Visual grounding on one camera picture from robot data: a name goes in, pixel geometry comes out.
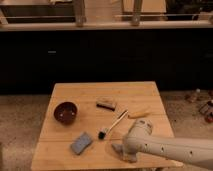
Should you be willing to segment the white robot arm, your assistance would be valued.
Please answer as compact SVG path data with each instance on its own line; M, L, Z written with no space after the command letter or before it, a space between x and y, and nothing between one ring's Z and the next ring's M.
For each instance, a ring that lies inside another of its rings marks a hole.
M153 136L152 131L149 120L132 124L122 140L127 161L136 162L141 152L213 170L213 140Z

